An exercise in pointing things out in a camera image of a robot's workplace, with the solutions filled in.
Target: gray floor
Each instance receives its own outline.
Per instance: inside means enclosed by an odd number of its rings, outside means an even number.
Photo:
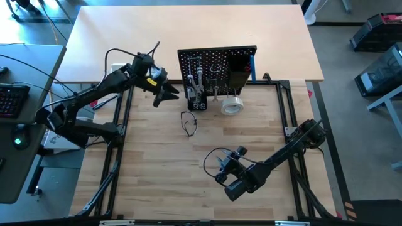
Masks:
[[[350,1],[353,7],[352,14],[345,13],[341,0],[329,0],[317,13],[317,21],[361,22],[379,12],[402,10],[400,0]],[[71,0],[62,1],[62,4],[74,18],[81,5],[266,4],[266,2],[264,0]],[[45,3],[46,10],[52,18],[63,18],[63,13],[54,1],[46,0]],[[40,7],[35,0],[33,0],[33,4]],[[275,0],[269,1],[269,4],[291,4],[291,1]],[[27,17],[23,10],[19,10],[18,14],[22,18]],[[23,41],[54,45],[55,40],[49,24],[19,24],[9,16],[10,13],[4,1],[0,1],[1,26],[8,31],[8,35],[0,35],[0,43]],[[72,25],[57,24],[57,26],[68,38]],[[325,81],[320,84],[322,94],[350,197],[353,200],[402,199],[402,173],[393,171],[390,167],[391,163],[402,160],[401,138],[386,111],[368,112],[366,110],[366,105],[370,101],[360,96],[353,81],[356,75],[379,56],[377,53],[354,53],[351,50],[349,38],[358,29],[358,27],[309,27],[325,77]],[[59,44],[65,44],[61,36],[59,36]],[[54,86],[54,91],[63,95],[59,86]],[[320,115],[314,95],[311,101],[315,117],[319,119]],[[335,205],[344,215],[334,169],[328,149],[325,146],[324,151],[326,152],[325,165]],[[78,174],[78,169],[46,168],[40,180],[40,186],[45,195],[37,199],[35,196],[21,193],[15,204],[0,205],[0,223],[67,216]]]

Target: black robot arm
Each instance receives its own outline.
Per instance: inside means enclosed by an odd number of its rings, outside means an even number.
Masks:
[[[164,100],[178,99],[179,91],[167,79],[164,68],[155,66],[149,55],[140,54],[134,57],[133,64],[126,64],[119,70],[110,73],[97,85],[65,97],[52,112],[41,108],[36,112],[36,122],[46,125],[50,130],[85,148],[89,134],[102,136],[107,143],[121,142],[121,134],[116,125],[107,122],[96,124],[78,120],[77,112],[91,102],[108,94],[123,93],[132,86],[155,95],[153,106],[158,107]]]
[[[239,158],[247,153],[247,149],[239,146],[236,152],[231,152],[220,162],[219,173],[215,176],[216,182],[225,187],[225,193],[232,201],[245,192],[253,193],[265,184],[267,177],[281,163],[293,157],[295,153],[300,153],[305,148],[317,148],[325,141],[325,131],[318,125],[319,123],[320,121],[315,122],[314,119],[305,121],[294,131],[286,146],[267,160],[254,163],[247,168],[239,162]],[[224,182],[229,174],[237,179],[230,185],[225,185]]]

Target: tape roll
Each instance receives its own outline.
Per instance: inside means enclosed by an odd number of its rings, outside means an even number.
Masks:
[[[233,116],[240,113],[243,108],[243,101],[239,97],[229,97],[222,102],[220,111],[227,116]]]

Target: wooden table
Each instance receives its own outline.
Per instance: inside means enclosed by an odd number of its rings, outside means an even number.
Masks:
[[[305,81],[293,80],[291,87],[301,124],[313,117]],[[245,193],[235,202],[202,168],[206,154],[219,146],[236,149],[243,145],[249,150],[248,158],[261,161],[284,145],[275,87],[246,86],[241,94],[245,109],[237,116],[220,113],[225,97],[219,97],[219,103],[209,100],[207,111],[195,113],[198,131],[193,137],[187,137],[181,128],[180,112],[187,110],[187,102],[183,87],[177,88],[180,99],[162,102],[159,108],[152,106],[151,94],[134,89],[113,215],[155,220],[284,220],[295,216],[287,162],[276,168],[258,191]],[[95,122],[111,122],[115,103],[98,110]],[[71,214],[78,213],[98,189],[105,154],[104,144],[86,150]],[[308,150],[305,161],[313,192],[335,214],[321,152]],[[206,165],[209,172],[217,172],[215,156]],[[302,193],[301,200],[306,213]]]
[[[98,82],[108,49],[146,53],[157,41],[156,64],[170,79],[182,79],[179,49],[256,45],[257,78],[268,72],[273,80],[323,80],[299,5],[82,6],[57,79]],[[132,60],[111,52],[107,67]]]

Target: pegboard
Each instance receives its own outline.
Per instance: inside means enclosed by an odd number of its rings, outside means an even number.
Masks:
[[[257,46],[234,46],[221,48],[201,48],[178,50],[178,60],[182,73],[184,90],[190,85],[187,75],[193,75],[194,80],[198,81],[197,67],[202,67],[202,84],[207,96],[214,96],[214,87],[219,87],[217,95],[240,95],[242,88],[229,88],[229,62],[228,56],[231,55],[255,55]]]

